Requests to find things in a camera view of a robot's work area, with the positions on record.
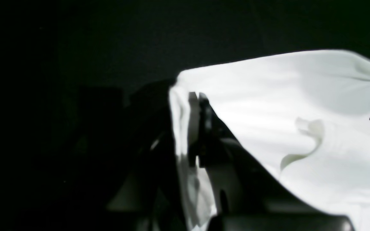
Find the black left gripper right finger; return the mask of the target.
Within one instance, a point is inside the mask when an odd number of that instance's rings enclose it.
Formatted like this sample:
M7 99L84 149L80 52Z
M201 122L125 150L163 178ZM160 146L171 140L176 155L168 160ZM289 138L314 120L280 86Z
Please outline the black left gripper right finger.
M209 231L353 231L347 216L329 215L284 188L198 98L200 166L207 170L217 215Z

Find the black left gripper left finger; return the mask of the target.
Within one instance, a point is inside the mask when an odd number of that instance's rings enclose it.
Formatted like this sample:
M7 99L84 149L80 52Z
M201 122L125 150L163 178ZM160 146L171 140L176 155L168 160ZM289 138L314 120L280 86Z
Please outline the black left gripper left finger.
M86 169L74 231L185 231L168 90L144 85L123 105L121 88L79 90Z

